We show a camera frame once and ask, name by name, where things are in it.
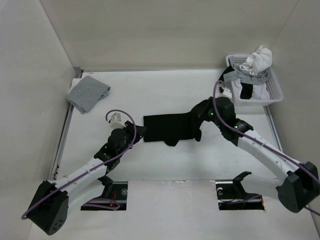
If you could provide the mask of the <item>black tank top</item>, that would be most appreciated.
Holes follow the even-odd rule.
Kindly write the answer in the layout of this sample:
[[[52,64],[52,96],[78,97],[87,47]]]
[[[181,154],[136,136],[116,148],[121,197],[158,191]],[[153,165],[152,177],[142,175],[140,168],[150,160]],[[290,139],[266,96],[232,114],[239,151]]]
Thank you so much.
[[[147,115],[143,117],[143,125],[147,128],[144,142],[164,142],[174,147],[179,141],[196,140],[202,137],[200,127],[203,120],[194,112]]]

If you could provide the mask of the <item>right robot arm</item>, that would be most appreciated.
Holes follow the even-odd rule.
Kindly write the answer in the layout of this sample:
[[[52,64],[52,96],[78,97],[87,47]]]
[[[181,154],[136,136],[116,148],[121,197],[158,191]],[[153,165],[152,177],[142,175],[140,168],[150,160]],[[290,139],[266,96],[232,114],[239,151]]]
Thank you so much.
[[[246,182],[243,180],[246,173],[242,173],[239,181],[232,185],[236,197],[243,198],[249,192],[258,193],[279,200],[293,213],[298,213],[319,197],[317,167],[309,161],[301,163],[292,159],[268,143],[249,123],[237,118],[229,98],[205,99],[191,109],[191,115],[199,125],[214,123],[227,141],[252,155],[276,176],[276,180]]]

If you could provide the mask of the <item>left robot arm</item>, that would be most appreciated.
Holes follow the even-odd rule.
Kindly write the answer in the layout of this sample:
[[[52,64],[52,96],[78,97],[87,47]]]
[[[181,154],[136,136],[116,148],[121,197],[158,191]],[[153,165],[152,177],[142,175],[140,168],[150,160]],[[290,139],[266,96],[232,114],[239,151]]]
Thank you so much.
[[[147,131],[126,121],[124,128],[111,131],[107,143],[75,172],[60,180],[43,181],[37,188],[24,218],[31,220],[48,236],[55,234],[67,216],[89,201],[112,195],[113,181],[107,176],[120,163],[122,155],[138,143]]]

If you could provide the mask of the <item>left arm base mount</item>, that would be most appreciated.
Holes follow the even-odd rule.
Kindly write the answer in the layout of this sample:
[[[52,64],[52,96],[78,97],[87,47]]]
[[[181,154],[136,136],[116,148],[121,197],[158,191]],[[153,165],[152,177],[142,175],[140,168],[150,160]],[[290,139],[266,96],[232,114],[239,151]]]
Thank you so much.
[[[81,211],[126,211],[128,181],[115,181],[104,187],[102,193],[83,205]]]

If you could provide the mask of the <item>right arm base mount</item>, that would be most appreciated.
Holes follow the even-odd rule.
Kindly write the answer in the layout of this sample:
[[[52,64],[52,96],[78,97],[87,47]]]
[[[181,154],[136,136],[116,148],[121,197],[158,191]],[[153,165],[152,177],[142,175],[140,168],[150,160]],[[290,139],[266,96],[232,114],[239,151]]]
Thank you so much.
[[[265,210],[262,196],[257,193],[245,192],[239,182],[216,181],[215,187],[220,211]]]

